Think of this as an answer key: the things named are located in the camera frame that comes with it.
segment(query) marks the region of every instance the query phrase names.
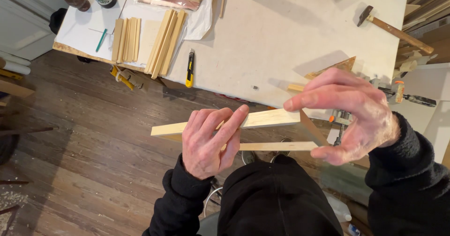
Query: yellow utility knife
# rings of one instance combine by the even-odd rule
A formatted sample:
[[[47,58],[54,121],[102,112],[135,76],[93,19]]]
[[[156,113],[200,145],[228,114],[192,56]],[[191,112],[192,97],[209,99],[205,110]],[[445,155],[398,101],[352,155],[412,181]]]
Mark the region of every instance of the yellow utility knife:
[[[194,84],[194,50],[191,48],[188,61],[188,74],[186,76],[186,87],[190,88]]]

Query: black sweater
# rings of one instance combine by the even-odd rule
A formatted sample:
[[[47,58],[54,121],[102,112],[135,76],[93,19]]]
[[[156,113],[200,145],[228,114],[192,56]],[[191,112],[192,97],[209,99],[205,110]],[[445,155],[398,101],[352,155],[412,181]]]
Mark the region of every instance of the black sweater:
[[[368,220],[374,235],[450,235],[450,176],[431,143],[399,119],[401,137],[369,153]],[[166,172],[149,235],[195,235],[211,179],[184,170],[181,155]],[[251,163],[225,181],[218,235],[342,235],[319,186],[299,166]]]

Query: wooden floor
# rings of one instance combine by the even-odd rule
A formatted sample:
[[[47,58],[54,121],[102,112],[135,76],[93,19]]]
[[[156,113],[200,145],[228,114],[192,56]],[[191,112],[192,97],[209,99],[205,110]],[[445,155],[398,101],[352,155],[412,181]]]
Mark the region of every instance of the wooden floor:
[[[151,127],[187,121],[193,110],[242,103],[197,89],[167,89],[151,82],[149,91],[130,91],[110,75],[110,65],[85,64],[76,56],[50,51],[31,64],[26,81],[36,93],[9,104],[20,115],[10,126],[59,126],[59,130],[22,135],[10,161],[24,176],[0,167],[0,179],[26,180],[4,186],[1,206],[20,204],[8,235],[136,236],[149,226],[162,197],[161,179],[173,168],[181,144],[150,137]],[[251,112],[267,110],[250,103]],[[322,131],[329,124],[316,122]],[[242,142],[271,142],[289,137],[307,141],[295,126],[247,129]],[[273,154],[258,153],[264,160]],[[306,153],[291,155],[315,179],[320,162]],[[243,166],[240,153],[224,179]],[[208,205],[208,212],[218,210]]]

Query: plastic bag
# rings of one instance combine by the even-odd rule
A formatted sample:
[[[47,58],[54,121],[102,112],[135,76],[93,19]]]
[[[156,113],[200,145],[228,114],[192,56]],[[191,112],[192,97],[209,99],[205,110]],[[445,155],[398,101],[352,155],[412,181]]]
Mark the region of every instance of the plastic bag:
[[[188,9],[192,11],[196,11],[200,6],[199,3],[188,0],[135,0],[135,2],[169,7],[173,9]]]

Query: black sleeve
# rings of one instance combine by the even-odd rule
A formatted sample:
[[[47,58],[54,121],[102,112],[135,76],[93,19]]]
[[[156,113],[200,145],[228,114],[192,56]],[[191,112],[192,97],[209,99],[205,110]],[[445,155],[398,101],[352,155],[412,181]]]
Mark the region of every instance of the black sleeve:
[[[202,181],[189,174],[180,155],[175,168],[168,170],[162,179],[166,193],[156,200],[150,227],[142,236],[195,235],[212,178]]]
[[[394,114],[401,128],[399,141],[369,153],[365,182],[374,190],[368,205],[370,227],[374,235],[448,235],[449,171],[434,162],[431,143]]]

